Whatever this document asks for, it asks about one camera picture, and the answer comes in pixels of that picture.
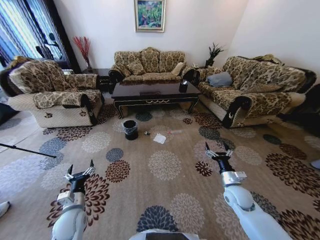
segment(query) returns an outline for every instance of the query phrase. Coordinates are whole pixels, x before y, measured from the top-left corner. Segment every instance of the curtain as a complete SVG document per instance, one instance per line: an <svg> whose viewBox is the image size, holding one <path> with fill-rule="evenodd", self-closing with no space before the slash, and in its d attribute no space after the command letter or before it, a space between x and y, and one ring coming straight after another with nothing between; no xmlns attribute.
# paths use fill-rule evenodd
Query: curtain
<svg viewBox="0 0 320 240"><path fill-rule="evenodd" d="M55 31L41 0L0 0L0 56L61 60Z"/></svg>

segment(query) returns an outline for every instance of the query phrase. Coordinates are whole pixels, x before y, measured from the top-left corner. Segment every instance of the black trash bin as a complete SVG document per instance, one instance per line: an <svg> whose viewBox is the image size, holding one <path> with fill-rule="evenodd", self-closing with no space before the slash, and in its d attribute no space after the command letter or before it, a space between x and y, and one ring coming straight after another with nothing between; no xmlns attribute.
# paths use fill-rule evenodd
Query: black trash bin
<svg viewBox="0 0 320 240"><path fill-rule="evenodd" d="M138 124L134 120L125 121L122 124L125 138L128 140L135 140L138 137Z"/></svg>

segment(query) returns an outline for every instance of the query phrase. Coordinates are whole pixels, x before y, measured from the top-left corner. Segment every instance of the floor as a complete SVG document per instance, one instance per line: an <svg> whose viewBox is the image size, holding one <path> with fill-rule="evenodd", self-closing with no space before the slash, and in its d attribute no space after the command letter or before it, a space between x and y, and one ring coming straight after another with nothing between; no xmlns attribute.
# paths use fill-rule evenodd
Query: floor
<svg viewBox="0 0 320 240"><path fill-rule="evenodd" d="M71 164L85 170L91 159L84 239L126 240L152 228L247 239L205 142L234 149L231 165L248 175L243 186L292 238L320 239L320 171L309 165L320 157L319 138L290 123L225 129L200 103L192 115L186 105L168 105L129 108L119 120L109 103L96 126L43 129L29 112L0 126L0 143L57 156L0 148L0 202L12 203L0 218L0 239L49 239L62 211L57 195L70 188L63 175ZM127 119L138 123L134 141L122 132ZM164 144L153 141L156 133Z"/></svg>

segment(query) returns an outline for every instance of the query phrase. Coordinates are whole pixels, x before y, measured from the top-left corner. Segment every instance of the framed painting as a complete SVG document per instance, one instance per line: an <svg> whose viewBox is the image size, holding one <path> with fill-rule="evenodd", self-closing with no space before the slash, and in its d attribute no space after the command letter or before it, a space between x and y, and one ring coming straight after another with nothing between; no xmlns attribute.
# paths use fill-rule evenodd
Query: framed painting
<svg viewBox="0 0 320 240"><path fill-rule="evenodd" d="M134 0L136 32L165 31L166 0Z"/></svg>

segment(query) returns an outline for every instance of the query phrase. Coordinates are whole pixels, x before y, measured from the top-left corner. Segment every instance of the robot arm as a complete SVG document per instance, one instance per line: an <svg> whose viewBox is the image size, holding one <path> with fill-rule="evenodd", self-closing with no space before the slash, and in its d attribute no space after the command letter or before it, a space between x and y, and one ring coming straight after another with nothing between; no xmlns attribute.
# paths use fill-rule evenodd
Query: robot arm
<svg viewBox="0 0 320 240"><path fill-rule="evenodd" d="M254 201L251 193L243 188L241 182L247 177L242 171L236 172L229 164L232 151L224 145L227 152L210 151L205 143L207 156L217 161L224 186L224 200L233 209L240 224L251 240L281 239L291 240L277 221L264 212Z"/></svg>
<svg viewBox="0 0 320 240"><path fill-rule="evenodd" d="M88 217L85 209L85 182L95 172L91 160L90 167L72 175L73 165L64 176L71 184L71 191L62 192L57 201L63 205L62 215L52 229L52 240L82 240Z"/></svg>

